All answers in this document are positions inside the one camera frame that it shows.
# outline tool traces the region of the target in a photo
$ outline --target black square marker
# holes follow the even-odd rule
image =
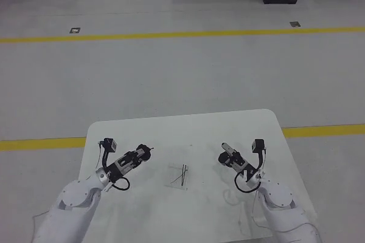
[[[300,24],[299,24],[299,22],[297,22],[297,21],[293,21],[293,22],[290,22],[290,24],[291,24],[291,26],[292,27],[302,27]]]
[[[81,28],[71,28],[71,31],[69,32],[69,34],[78,34],[80,33],[80,29]]]

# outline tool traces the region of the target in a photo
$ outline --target yellow floor stripe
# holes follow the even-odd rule
[[[84,146],[84,137],[0,141],[0,151],[82,148]]]
[[[313,29],[272,29],[272,30],[221,30],[204,32],[170,32],[170,33],[132,33],[121,35],[75,35],[75,36],[48,36],[48,37],[23,37],[0,38],[0,43],[32,43],[32,42],[57,42],[57,41],[104,41],[117,39],[150,39],[150,38],[187,38],[208,36],[238,36],[238,35],[292,35],[312,33],[346,33],[365,32],[365,27],[337,27]]]
[[[303,128],[283,128],[282,132],[288,139],[294,137],[329,137],[365,134],[365,124],[341,126],[311,126]]]
[[[296,137],[329,137],[356,135],[365,134],[365,124],[283,128],[282,131],[284,133],[284,136],[288,139]],[[85,140],[85,137],[68,137],[62,139],[0,141],[0,151],[82,148],[85,146]]]

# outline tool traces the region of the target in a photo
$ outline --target white table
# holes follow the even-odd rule
[[[252,223],[254,194],[239,193],[235,172],[219,164],[222,142],[256,166],[251,143],[264,139],[267,175],[286,183],[316,219],[277,118],[267,109],[96,122],[88,130],[80,179],[94,172],[97,142],[105,137],[117,142],[108,164],[140,143],[154,150],[149,161],[127,174],[128,191],[103,193],[84,242],[228,242],[270,236]],[[164,186],[169,163],[189,165],[187,190]],[[259,206],[254,215],[265,221]]]

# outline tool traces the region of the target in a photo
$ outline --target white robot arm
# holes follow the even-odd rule
[[[63,188],[35,235],[34,243],[80,243],[99,204],[101,191],[110,182],[118,190],[129,189],[130,183],[124,175],[151,156],[149,147],[139,145],[136,151],[127,152],[107,166],[108,154],[116,151],[116,143],[113,139],[104,139],[99,142],[101,145],[104,147],[102,167],[86,180],[75,180]],[[128,182],[127,188],[114,185],[119,179]]]
[[[263,213],[268,221],[268,227],[279,243],[300,242],[317,243],[320,235],[316,227],[310,223],[305,211],[298,205],[292,191],[279,182],[261,176],[260,169],[263,166],[263,155],[266,153],[264,141],[256,139],[252,145],[253,153],[259,155],[259,167],[249,164],[236,150],[227,143],[222,144],[225,150],[219,156],[219,162],[233,168],[237,175],[234,179],[235,186],[243,193],[255,192],[261,204]],[[238,176],[244,176],[249,191],[241,190],[237,185]]]
[[[116,151],[116,143],[113,139],[104,139],[99,145],[104,147],[102,167],[86,180],[75,180],[63,188],[39,228],[34,243],[80,243],[99,204],[101,191],[109,183],[118,190],[129,189],[130,183],[124,175],[151,156],[149,147],[139,145],[135,151],[127,152],[107,166],[108,154]],[[296,203],[291,190],[285,185],[261,177],[262,153],[265,151],[262,139],[256,139],[252,147],[253,152],[259,155],[258,168],[250,165],[227,143],[223,143],[222,148],[225,152],[220,154],[219,162],[237,172],[234,182],[240,191],[258,192],[259,202],[269,224],[268,228],[274,232],[279,243],[318,242],[319,235],[315,226],[309,222],[305,211]],[[237,185],[237,178],[243,173],[244,180],[252,188],[249,191],[243,191]],[[128,182],[127,188],[115,186],[115,182],[119,179]]]

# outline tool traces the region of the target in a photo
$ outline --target gray floor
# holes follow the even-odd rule
[[[290,21],[365,26],[365,0],[0,1],[0,37]],[[365,33],[0,44],[0,140],[81,137],[97,120],[260,108],[283,127],[365,123]],[[365,242],[365,135],[288,143],[325,242]],[[81,157],[82,149],[0,152],[0,242],[30,241],[31,216],[78,176]]]

